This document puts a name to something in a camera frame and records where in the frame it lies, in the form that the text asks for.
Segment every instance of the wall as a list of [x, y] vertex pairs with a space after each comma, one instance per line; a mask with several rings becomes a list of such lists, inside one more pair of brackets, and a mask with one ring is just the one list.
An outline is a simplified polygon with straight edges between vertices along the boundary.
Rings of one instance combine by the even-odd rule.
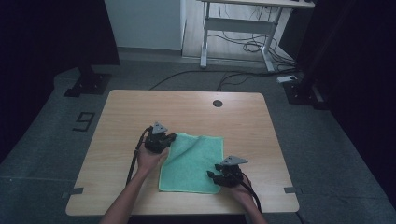
[[186, 0], [106, 0], [117, 47], [181, 50]]

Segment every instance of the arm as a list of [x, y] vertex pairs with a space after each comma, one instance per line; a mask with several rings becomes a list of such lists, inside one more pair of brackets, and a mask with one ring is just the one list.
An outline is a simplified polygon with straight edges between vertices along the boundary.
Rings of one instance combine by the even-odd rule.
[[[245, 176], [244, 182], [250, 185]], [[254, 224], [267, 224], [262, 213], [257, 209], [256, 204], [253, 202], [251, 194], [242, 185], [231, 188], [231, 194], [236, 201], [242, 205]]]
[[164, 150], [161, 154], [154, 154], [147, 151], [144, 147], [139, 149], [137, 157], [138, 168], [132, 180], [128, 183], [119, 197], [108, 208], [105, 215], [100, 221], [101, 224], [106, 223], [127, 223], [134, 208], [137, 195], [151, 173], [158, 164], [160, 159], [167, 154], [168, 150]]

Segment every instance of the towel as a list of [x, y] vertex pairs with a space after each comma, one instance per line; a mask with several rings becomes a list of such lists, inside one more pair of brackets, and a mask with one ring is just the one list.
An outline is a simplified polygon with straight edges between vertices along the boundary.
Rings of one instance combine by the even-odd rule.
[[220, 175], [215, 164], [223, 160], [223, 137], [177, 133], [160, 173], [162, 191], [218, 193], [206, 171]]

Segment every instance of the desk leg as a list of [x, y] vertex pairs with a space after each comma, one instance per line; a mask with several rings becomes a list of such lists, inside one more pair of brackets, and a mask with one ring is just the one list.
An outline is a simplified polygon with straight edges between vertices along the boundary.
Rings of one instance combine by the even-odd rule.
[[206, 68], [207, 60], [207, 22], [209, 21], [210, 3], [207, 3], [204, 27], [204, 42], [202, 43], [201, 50], [201, 68]]
[[265, 65], [267, 66], [268, 72], [275, 72], [275, 69], [272, 64], [272, 57], [271, 57], [271, 54], [269, 53], [269, 48], [271, 47], [271, 42], [274, 38], [276, 27], [279, 22], [280, 15], [282, 14], [282, 9], [283, 9], [283, 7], [280, 7], [276, 13], [276, 18], [273, 21], [273, 24], [271, 27], [271, 32], [267, 38], [267, 41], [265, 42], [264, 48], [262, 49], [262, 57], [264, 58]]

